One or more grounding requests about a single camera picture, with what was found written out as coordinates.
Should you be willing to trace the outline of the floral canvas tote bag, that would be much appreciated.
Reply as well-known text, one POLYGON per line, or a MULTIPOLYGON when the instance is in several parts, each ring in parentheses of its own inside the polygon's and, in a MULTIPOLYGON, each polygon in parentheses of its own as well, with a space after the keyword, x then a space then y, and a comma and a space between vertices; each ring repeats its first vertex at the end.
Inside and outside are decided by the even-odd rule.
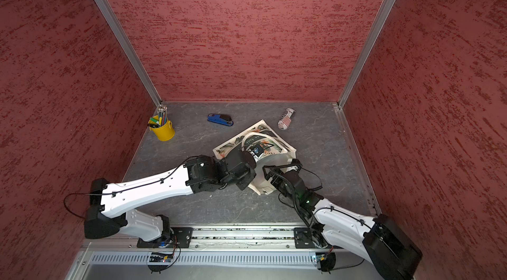
POLYGON ((282 139, 265 120, 216 146, 213 153, 223 159, 234 149, 245 149, 256 162, 256 176, 248 187, 257 195, 269 195, 275 187, 264 177, 262 167, 285 165, 297 158, 297 150, 282 139))

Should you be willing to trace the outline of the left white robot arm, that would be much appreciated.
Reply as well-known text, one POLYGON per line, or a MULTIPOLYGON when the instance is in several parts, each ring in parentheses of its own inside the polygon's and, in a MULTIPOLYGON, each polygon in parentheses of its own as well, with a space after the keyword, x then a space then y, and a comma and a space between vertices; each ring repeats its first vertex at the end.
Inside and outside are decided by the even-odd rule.
POLYGON ((233 149, 226 157, 191 156, 172 170, 129 182, 111 183, 98 178, 91 183, 89 207, 82 216, 86 239, 104 239, 118 233, 145 243, 163 243, 171 236, 164 215, 148 215, 139 207, 178 196, 214 192, 236 185, 244 190, 256 177, 255 157, 233 149))

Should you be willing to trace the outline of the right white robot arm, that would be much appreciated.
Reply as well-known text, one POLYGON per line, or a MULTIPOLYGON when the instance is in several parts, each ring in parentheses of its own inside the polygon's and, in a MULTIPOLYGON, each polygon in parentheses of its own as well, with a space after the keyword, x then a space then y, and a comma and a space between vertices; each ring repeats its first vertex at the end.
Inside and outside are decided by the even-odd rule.
POLYGON ((387 215, 357 214, 308 188, 298 164, 264 166, 264 177, 285 198, 320 248, 343 248, 370 262, 383 279, 413 279, 423 254, 387 215))

